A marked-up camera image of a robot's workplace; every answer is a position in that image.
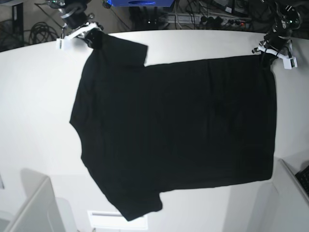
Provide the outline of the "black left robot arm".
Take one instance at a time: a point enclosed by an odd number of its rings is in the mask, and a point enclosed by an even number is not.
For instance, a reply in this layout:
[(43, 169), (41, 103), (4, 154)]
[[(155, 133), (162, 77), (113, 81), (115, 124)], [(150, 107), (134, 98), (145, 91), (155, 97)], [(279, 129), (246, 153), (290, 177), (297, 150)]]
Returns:
[(300, 28), (302, 20), (296, 8), (307, 1), (264, 0), (262, 3), (267, 4), (274, 14), (274, 24), (260, 45), (267, 50), (273, 49), (278, 52), (287, 46), (293, 31)]

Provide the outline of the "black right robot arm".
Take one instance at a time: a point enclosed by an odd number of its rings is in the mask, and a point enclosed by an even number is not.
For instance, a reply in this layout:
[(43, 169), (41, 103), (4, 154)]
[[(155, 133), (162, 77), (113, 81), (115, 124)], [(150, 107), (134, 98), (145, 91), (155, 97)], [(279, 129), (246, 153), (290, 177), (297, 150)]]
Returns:
[(70, 29), (76, 29), (88, 22), (85, 11), (90, 0), (46, 0), (45, 3), (58, 9), (60, 17)]

